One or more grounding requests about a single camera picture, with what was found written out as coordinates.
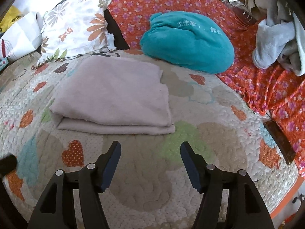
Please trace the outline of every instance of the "black fabric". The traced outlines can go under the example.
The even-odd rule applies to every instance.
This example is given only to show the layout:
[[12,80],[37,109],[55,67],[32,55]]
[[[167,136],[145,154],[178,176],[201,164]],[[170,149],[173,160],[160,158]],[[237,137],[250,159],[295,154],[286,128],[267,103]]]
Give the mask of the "black fabric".
[[108,23],[108,33],[113,33],[114,35],[114,45],[117,50],[129,50],[130,47],[123,38],[121,29],[119,28],[118,24],[116,23],[115,19],[112,17],[108,9],[104,11],[104,17]]

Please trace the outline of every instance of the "orange flower print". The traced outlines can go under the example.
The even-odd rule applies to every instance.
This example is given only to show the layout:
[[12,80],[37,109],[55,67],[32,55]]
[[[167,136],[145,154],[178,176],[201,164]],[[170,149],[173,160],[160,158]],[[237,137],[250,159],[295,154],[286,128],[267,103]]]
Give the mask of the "orange flower print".
[[101,14],[95,14],[97,19],[93,19],[90,21],[92,24],[97,24],[91,27],[87,28],[88,32],[93,32],[90,34],[88,41],[92,41],[96,39],[98,36],[100,36],[100,43],[103,41],[105,38],[105,33],[103,29],[105,28],[105,18]]
[[68,27],[67,31],[64,32],[63,34],[61,34],[58,37],[60,38],[61,42],[63,42],[65,40],[65,38],[67,37],[67,35],[72,33],[72,32],[73,32],[73,29]]

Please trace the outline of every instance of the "folded pink blanket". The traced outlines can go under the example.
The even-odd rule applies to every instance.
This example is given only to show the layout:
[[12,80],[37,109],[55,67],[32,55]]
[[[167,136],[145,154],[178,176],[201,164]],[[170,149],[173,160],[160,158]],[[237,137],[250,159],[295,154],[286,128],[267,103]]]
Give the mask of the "folded pink blanket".
[[161,75],[151,63],[90,56],[57,90],[53,121],[58,129],[98,134],[173,133]]

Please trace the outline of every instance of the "white floral pillow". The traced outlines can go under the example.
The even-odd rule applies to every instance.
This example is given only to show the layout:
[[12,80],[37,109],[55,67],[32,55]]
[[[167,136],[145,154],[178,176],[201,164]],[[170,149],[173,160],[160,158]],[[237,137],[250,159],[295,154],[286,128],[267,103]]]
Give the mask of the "white floral pillow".
[[42,28],[41,58],[32,68],[90,52],[115,50],[113,34],[106,30],[104,10],[112,0],[68,0],[46,12]]

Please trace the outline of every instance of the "white plastic bag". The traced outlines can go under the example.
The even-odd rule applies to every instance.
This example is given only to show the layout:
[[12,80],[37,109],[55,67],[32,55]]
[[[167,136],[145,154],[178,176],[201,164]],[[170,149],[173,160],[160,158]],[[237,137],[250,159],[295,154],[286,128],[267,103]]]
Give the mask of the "white plastic bag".
[[16,21],[0,39],[0,58],[10,63],[35,51],[42,44],[42,35],[36,12],[30,12]]

